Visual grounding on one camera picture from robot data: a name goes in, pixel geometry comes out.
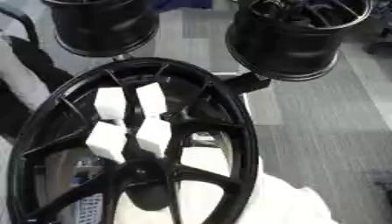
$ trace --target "gray carpet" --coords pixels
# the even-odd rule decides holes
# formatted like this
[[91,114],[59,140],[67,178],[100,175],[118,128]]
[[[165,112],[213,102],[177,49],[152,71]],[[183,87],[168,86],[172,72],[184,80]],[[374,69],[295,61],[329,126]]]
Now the gray carpet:
[[[22,8],[30,4],[29,13],[41,11],[35,20],[42,46],[60,68],[77,74],[109,61],[62,50],[53,39],[48,10],[28,2],[12,0]],[[224,45],[234,10],[234,4],[220,0],[215,10],[166,12],[157,37],[135,55],[236,72],[239,66]],[[392,183],[391,55],[370,56],[361,49],[376,30],[373,21],[353,30],[341,47],[338,65],[326,77],[306,83],[275,81],[248,96],[265,171],[315,189],[344,224],[392,223],[383,189]]]

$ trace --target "white cube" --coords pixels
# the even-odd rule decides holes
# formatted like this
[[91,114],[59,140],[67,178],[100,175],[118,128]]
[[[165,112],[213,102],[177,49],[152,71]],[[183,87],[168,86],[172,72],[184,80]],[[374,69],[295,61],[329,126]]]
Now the white cube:
[[136,134],[136,139],[143,150],[153,152],[161,158],[172,138],[172,128],[168,122],[146,118]]
[[127,101],[120,87],[101,87],[95,98],[95,108],[103,120],[122,120]]
[[167,111],[166,98],[158,83],[139,87],[136,92],[146,119],[159,118],[160,114]]
[[127,143],[124,128],[110,123],[98,122],[86,141],[86,145],[98,157],[125,162],[123,148]]

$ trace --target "rim lip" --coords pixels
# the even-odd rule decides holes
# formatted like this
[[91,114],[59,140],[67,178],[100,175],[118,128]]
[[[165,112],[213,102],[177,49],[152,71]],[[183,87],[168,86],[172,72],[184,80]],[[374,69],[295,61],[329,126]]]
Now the rim lip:
[[[174,66],[180,66],[186,70],[193,70],[194,72],[192,73],[192,76],[197,74],[199,78],[207,77],[214,84],[215,89],[220,92],[220,95],[225,97],[226,101],[228,101],[233,106],[231,109],[236,113],[238,119],[243,122],[244,128],[242,132],[245,136],[245,139],[242,139],[240,143],[244,144],[244,146],[247,148],[247,154],[242,154],[240,157],[241,161],[239,162],[239,165],[241,165],[242,171],[238,173],[238,177],[241,176],[241,181],[246,183],[246,185],[241,185],[241,192],[235,199],[228,200],[227,196],[225,196],[226,194],[224,194],[220,199],[220,203],[215,207],[215,209],[203,223],[213,224],[216,222],[211,220],[218,220],[222,221],[222,224],[228,224],[235,222],[241,216],[242,211],[247,205],[255,186],[259,156],[255,128],[247,110],[241,103],[241,100],[237,95],[230,91],[229,88],[226,87],[218,77],[213,76],[211,73],[202,68],[173,59],[137,58],[112,62],[73,78],[62,87],[57,89],[29,119],[21,131],[21,134],[19,135],[17,143],[15,144],[10,156],[7,184],[7,207],[12,223],[19,223],[22,221],[24,219],[23,215],[25,214],[23,211],[25,207],[25,202],[23,202],[23,200],[25,199],[23,199],[20,195],[23,186],[18,185],[19,183],[24,183],[24,177],[19,175],[20,171],[24,169],[23,165],[25,165],[21,162],[20,154],[30,149],[35,135],[41,131],[41,128],[38,127],[38,125],[42,123],[42,120],[46,114],[57,106],[57,99],[61,96],[70,95],[74,90],[83,85],[91,83],[91,81],[97,81],[102,77],[102,71],[105,69],[110,69],[113,66],[127,64],[129,64],[129,66],[135,66],[137,63],[143,64],[145,62],[157,62],[159,64],[168,63]],[[222,207],[222,204],[227,204],[228,202],[232,201],[235,201],[235,203],[229,204],[231,205],[229,208],[229,210],[232,210],[231,213],[225,213],[225,215],[222,217],[221,212],[222,210],[225,210],[225,208]]]
[[226,46],[233,58],[250,71],[270,79],[279,81],[311,81],[328,74],[338,63],[339,51],[335,53],[333,59],[331,60],[331,63],[313,73],[279,73],[270,70],[262,70],[257,68],[257,66],[254,66],[250,62],[247,62],[245,58],[236,51],[235,47],[232,45],[232,41],[230,38],[233,31],[234,26],[231,24],[226,32]]
[[82,57],[93,57],[93,58],[107,58],[107,57],[115,57],[117,55],[125,54],[125,53],[130,53],[135,51],[136,49],[147,45],[158,33],[159,30],[159,16],[155,13],[152,12],[153,14],[153,27],[151,28],[151,31],[145,35],[144,37],[141,37],[137,41],[126,45],[125,47],[122,47],[121,49],[116,49],[116,50],[110,50],[110,51],[94,51],[94,52],[87,52],[84,50],[79,50],[77,48],[74,48],[70,45],[67,45],[61,38],[58,32],[55,30],[54,31],[54,38],[56,41],[59,43],[59,45],[67,50],[68,52],[72,54],[76,54]]
[[294,25],[286,24],[286,23],[277,23],[277,26],[281,27],[282,29],[285,29],[287,31],[302,31],[302,32],[322,32],[322,31],[334,31],[334,30],[345,29],[345,28],[351,27],[353,25],[357,25],[358,23],[362,22],[363,20],[368,18],[368,16],[372,12],[372,9],[374,6],[373,0],[363,0],[362,2],[365,4],[364,5],[365,10],[363,11],[362,15],[357,17],[355,20],[353,20],[349,23],[335,25],[332,27],[301,27],[301,26],[294,26]]

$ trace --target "wheel rim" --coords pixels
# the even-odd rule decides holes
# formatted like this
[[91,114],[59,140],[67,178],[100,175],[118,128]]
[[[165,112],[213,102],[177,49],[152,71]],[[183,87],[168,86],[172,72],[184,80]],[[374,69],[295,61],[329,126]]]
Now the wheel rim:
[[[126,147],[124,151],[128,151],[130,155],[126,163],[116,165],[108,160],[101,160],[102,169],[94,178],[41,206],[37,189],[37,168],[54,152],[84,148],[84,142],[98,119],[94,109],[88,106],[92,105],[89,97],[94,95],[92,93],[95,89],[120,85],[126,89],[129,105],[137,105],[135,99],[130,97],[130,91],[154,81],[163,85],[166,93],[172,91],[171,85],[178,85],[176,81],[188,82],[190,86],[199,90],[191,98],[187,98],[191,99],[190,101],[168,102],[169,112],[162,115],[162,119],[171,123],[173,138],[165,157],[151,157],[143,150],[133,150],[132,147],[128,150]],[[203,106],[209,104],[219,107]],[[195,105],[202,110],[210,109],[206,110],[209,115],[194,112],[197,111]],[[225,116],[218,119],[217,116],[222,117],[223,114],[217,112],[218,114],[213,115],[214,109],[215,112],[223,112]],[[130,127],[128,137],[132,145],[132,130],[136,130],[138,125],[138,119],[134,117],[143,115],[137,113],[137,106],[130,107],[127,111],[127,116],[131,119],[126,118],[125,122]],[[73,119],[79,119],[76,126],[70,122]],[[218,131],[230,137],[233,151],[229,177],[180,163],[185,139],[199,131]],[[242,213],[253,190],[258,166],[257,157],[256,134],[246,109],[239,98],[209,72],[170,59],[131,59],[111,63],[69,81],[42,105],[25,126],[10,161],[10,217],[15,223],[49,223],[56,220],[56,214],[62,208],[76,200],[102,193],[103,207],[106,209],[103,211],[101,223],[112,223],[119,193],[125,189],[134,189],[134,186],[163,186],[169,199],[168,207],[171,210],[172,222],[183,223],[176,202],[175,183],[192,180],[215,184],[224,191],[218,206],[203,223],[233,223]]]

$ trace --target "person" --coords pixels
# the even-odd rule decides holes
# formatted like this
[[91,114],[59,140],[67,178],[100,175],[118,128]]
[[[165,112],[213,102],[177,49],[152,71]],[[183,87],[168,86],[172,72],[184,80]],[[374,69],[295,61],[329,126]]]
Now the person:
[[30,114],[71,77],[37,46],[0,32],[0,135],[15,138]]

